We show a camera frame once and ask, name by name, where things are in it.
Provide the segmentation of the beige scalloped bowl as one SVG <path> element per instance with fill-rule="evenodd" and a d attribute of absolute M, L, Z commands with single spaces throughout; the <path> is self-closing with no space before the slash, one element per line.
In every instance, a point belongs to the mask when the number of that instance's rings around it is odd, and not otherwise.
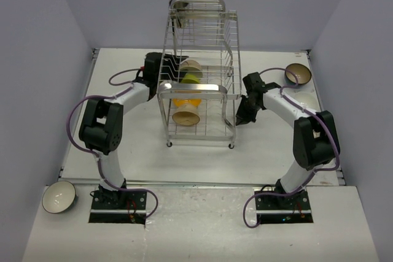
<path fill-rule="evenodd" d="M 318 138 L 318 137 L 320 137 L 320 135 L 321 135 L 320 132 L 313 131 L 313 137 L 314 138 Z"/>

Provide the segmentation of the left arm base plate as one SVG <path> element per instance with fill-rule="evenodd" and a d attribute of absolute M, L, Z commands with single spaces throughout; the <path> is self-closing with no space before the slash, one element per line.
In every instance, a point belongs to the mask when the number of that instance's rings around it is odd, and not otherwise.
<path fill-rule="evenodd" d="M 89 223 L 146 224 L 146 192 L 123 192 L 118 199 L 114 199 L 96 190 L 90 196 Z"/>

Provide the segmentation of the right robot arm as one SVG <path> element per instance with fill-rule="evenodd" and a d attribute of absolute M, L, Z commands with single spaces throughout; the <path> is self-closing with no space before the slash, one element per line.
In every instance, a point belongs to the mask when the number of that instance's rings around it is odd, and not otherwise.
<path fill-rule="evenodd" d="M 318 112 L 300 105 L 284 93 L 275 82 L 265 83 L 258 72 L 243 78 L 246 95 L 236 113 L 236 125 L 255 122 L 257 112 L 270 110 L 293 128 L 294 162 L 287 173 L 276 182 L 271 194 L 275 204 L 286 209 L 296 200 L 315 174 L 334 171 L 340 165 L 340 145 L 334 117 L 328 111 Z"/>

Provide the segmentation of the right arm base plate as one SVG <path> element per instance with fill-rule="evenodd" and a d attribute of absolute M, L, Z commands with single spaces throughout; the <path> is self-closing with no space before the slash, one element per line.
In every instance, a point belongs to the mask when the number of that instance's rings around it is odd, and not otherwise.
<path fill-rule="evenodd" d="M 303 190 L 289 198 L 258 196 L 255 199 L 257 223 L 312 223 L 313 216 L 308 192 Z"/>

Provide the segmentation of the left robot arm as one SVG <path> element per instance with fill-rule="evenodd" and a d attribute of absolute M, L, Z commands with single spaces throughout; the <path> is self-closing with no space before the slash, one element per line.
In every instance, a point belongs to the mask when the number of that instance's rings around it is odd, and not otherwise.
<path fill-rule="evenodd" d="M 135 70 L 135 78 L 119 83 L 128 88 L 113 96 L 87 98 L 79 129 L 79 139 L 85 145 L 81 150 L 95 157 L 100 176 L 99 189 L 108 191 L 106 201 L 115 209 L 127 203 L 129 191 L 117 154 L 122 140 L 123 116 L 156 95 L 160 66 L 168 66 L 163 72 L 173 80 L 175 71 L 187 58 L 187 55 L 149 52 L 143 67 Z"/>

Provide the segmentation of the dark blue bowl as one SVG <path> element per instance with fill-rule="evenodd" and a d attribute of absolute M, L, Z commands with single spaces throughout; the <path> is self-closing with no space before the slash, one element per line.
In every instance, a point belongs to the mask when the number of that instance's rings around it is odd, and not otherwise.
<path fill-rule="evenodd" d="M 292 63 L 286 67 L 285 80 L 289 84 L 305 85 L 311 81 L 312 73 L 308 67 L 300 63 Z"/>

